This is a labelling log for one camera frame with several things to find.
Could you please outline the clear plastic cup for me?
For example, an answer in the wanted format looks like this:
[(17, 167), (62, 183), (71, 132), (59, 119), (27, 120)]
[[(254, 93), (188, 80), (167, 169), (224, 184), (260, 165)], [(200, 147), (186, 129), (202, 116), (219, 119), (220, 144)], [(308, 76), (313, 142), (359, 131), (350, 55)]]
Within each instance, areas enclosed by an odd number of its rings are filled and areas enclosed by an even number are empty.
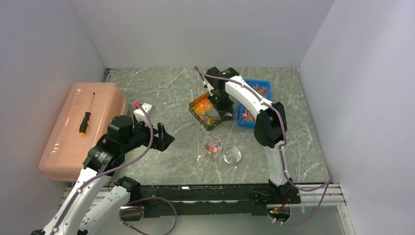
[(203, 142), (203, 149), (204, 157), (218, 158), (223, 150), (222, 140), (216, 136), (207, 136)]

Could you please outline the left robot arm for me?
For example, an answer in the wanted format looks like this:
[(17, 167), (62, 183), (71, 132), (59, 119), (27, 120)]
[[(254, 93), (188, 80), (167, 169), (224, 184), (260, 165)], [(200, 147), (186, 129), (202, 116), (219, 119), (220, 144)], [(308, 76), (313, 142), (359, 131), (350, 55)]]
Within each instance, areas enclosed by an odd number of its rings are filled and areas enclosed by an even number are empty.
[(93, 208), (91, 204), (114, 173), (126, 167), (125, 154), (145, 146), (145, 152), (163, 152), (175, 140), (162, 123), (157, 129), (150, 121), (137, 121), (129, 116), (116, 116), (108, 131), (87, 154), (83, 168), (68, 198), (56, 215), (33, 235), (94, 235), (121, 206), (140, 201), (140, 183), (129, 178), (119, 179), (110, 192)]

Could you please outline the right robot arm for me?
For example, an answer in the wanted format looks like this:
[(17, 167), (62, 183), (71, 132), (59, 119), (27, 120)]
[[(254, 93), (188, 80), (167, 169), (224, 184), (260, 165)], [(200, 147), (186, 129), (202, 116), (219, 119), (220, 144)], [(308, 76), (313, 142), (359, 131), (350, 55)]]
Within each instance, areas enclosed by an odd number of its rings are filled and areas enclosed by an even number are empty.
[(255, 117), (254, 137), (264, 148), (269, 167), (270, 198), (275, 203), (300, 203), (299, 190), (292, 182), (286, 166), (287, 144), (285, 108), (260, 95), (233, 68), (219, 71), (216, 67), (199, 72), (209, 99), (219, 118), (230, 112), (231, 97), (244, 105)]

